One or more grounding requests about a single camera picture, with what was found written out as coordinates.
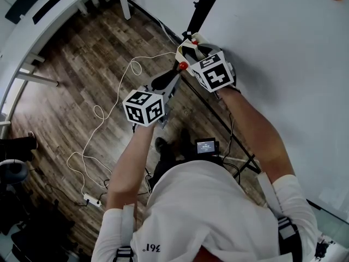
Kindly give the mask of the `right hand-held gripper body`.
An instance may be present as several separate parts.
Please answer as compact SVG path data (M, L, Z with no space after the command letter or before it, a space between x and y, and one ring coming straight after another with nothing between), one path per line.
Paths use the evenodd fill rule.
M200 85L209 92L229 85L235 87L236 72L232 64L226 60L223 50L205 43L198 44L197 48L204 58L191 64L190 68Z

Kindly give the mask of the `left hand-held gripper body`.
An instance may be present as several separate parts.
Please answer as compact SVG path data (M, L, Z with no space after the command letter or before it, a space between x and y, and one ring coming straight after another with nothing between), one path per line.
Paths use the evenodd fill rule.
M173 88L152 90L151 82L156 76L151 77L138 89L132 90L123 100L123 107L127 120L135 126L148 127L158 122L164 127L167 123L170 113L168 103L179 87L180 75Z

